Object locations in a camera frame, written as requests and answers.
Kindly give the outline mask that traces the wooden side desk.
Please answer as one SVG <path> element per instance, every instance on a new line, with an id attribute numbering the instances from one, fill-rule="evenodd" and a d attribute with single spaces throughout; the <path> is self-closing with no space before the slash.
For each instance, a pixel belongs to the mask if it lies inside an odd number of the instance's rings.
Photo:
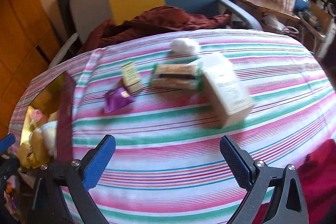
<path id="1" fill-rule="evenodd" d="M 283 19 L 290 20 L 298 24 L 301 40 L 305 39 L 307 34 L 314 38 L 313 52 L 318 58 L 323 59 L 329 46 L 335 38 L 335 23 L 331 15 L 318 7 L 315 3 L 309 2 L 309 10 L 317 18 L 316 20 L 305 20 L 303 13 L 290 12 L 276 2 L 271 0 L 238 0 L 248 6 L 260 11 L 263 14 L 272 14 Z"/>

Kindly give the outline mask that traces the purple snack pouch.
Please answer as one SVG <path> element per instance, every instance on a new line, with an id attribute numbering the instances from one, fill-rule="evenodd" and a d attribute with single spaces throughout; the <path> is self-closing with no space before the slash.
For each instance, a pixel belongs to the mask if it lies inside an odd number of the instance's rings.
<path id="1" fill-rule="evenodd" d="M 105 105 L 104 113 L 111 113 L 113 111 L 119 110 L 135 100 L 132 95 L 123 87 L 109 90 L 105 94 Z"/>

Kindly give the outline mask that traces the white plastic bag ball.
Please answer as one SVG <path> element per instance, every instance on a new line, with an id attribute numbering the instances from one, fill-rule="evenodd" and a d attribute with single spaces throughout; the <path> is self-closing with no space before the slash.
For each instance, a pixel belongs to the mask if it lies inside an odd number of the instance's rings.
<path id="1" fill-rule="evenodd" d="M 50 156 L 55 156 L 57 121 L 48 122 L 41 126 L 42 136 Z"/>

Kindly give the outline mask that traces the green biscuit pack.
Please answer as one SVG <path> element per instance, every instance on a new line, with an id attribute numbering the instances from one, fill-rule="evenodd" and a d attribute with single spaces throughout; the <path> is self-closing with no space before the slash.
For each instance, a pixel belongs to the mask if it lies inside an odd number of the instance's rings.
<path id="1" fill-rule="evenodd" d="M 157 64 L 150 84 L 158 88 L 201 90 L 202 71 L 196 64 Z"/>

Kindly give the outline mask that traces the maroon jacket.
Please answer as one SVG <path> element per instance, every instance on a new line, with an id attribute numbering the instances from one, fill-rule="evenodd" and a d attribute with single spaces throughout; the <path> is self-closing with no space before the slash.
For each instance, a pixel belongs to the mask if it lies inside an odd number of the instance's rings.
<path id="1" fill-rule="evenodd" d="M 105 20 L 89 34 L 78 54 L 169 32 L 226 28 L 230 21 L 230 14 L 206 17 L 173 6 L 155 7 L 122 24 Z"/>

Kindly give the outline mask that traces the yellow patterned sock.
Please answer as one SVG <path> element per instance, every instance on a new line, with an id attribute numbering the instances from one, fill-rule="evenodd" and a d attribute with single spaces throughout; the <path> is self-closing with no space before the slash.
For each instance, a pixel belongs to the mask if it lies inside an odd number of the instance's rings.
<path id="1" fill-rule="evenodd" d="M 49 163 L 51 157 L 42 133 L 37 130 L 31 133 L 29 143 L 24 142 L 20 145 L 17 157 L 21 167 L 25 169 L 35 169 Z"/>

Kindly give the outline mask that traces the striped pink green bedsheet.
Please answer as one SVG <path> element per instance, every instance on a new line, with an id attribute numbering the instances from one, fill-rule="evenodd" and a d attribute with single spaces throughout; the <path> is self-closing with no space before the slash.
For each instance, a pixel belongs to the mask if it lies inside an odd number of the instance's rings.
<path id="1" fill-rule="evenodd" d="M 187 64 L 175 38 L 195 39 L 201 56 L 221 53 L 255 106 L 241 123 L 220 128 L 203 93 L 150 84 L 159 63 Z M 105 94 L 124 87 L 132 61 L 142 89 L 134 102 L 104 113 Z M 34 78 L 18 101 L 9 131 L 20 138 L 26 107 L 58 74 L 75 80 L 73 154 L 80 159 L 106 134 L 116 152 L 93 200 L 110 223 L 224 223 L 244 197 L 220 150 L 223 135 L 270 166 L 300 166 L 335 138 L 335 91 L 313 55 L 288 36 L 251 30 L 197 30 L 156 35 L 96 49 Z"/>

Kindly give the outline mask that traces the red pink blanket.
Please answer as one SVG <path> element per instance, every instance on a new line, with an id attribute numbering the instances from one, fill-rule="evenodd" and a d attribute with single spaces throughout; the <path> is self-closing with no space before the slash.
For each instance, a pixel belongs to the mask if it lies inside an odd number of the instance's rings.
<path id="1" fill-rule="evenodd" d="M 306 200 L 309 223 L 336 223 L 335 140 L 324 141 L 297 170 Z"/>

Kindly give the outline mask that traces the gold tin tray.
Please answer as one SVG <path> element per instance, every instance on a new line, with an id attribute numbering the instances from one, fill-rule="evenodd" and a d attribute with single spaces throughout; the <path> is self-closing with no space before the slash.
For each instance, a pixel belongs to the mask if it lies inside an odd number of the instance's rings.
<path id="1" fill-rule="evenodd" d="M 20 145 L 24 142 L 29 143 L 30 135 L 35 130 L 42 133 L 42 125 L 57 121 L 56 151 L 55 156 L 51 156 L 50 162 L 54 160 L 71 161 L 73 159 L 72 107 L 74 91 L 75 80 L 67 72 L 61 73 L 42 89 L 26 107 Z M 36 126 L 30 124 L 29 115 L 33 109 L 39 109 L 43 113 L 42 120 Z M 33 169 L 25 169 L 20 166 L 20 171 L 23 173 L 31 170 Z"/>

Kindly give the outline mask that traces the green small carton box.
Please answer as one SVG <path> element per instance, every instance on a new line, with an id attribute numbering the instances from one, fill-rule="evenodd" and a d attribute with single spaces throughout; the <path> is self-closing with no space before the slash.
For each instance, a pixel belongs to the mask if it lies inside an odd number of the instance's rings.
<path id="1" fill-rule="evenodd" d="M 142 89 L 142 79 L 132 61 L 121 66 L 122 81 L 129 93 L 137 93 Z"/>

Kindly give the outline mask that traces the beige ointment carton box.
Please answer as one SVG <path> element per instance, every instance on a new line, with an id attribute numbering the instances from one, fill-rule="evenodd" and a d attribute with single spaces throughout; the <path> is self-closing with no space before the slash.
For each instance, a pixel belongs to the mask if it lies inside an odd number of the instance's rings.
<path id="1" fill-rule="evenodd" d="M 226 127 L 246 119 L 254 101 L 237 77 L 233 64 L 221 53 L 211 53 L 200 58 L 199 65 L 203 90 L 219 120 L 218 125 Z"/>

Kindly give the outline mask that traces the orange wooden wardrobe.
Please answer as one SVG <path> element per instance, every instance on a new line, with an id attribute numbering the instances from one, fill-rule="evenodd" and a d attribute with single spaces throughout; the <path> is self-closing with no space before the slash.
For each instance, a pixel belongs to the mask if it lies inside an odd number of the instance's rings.
<path id="1" fill-rule="evenodd" d="M 40 0 L 1 0 L 1 137 L 30 81 L 46 71 L 59 38 Z"/>

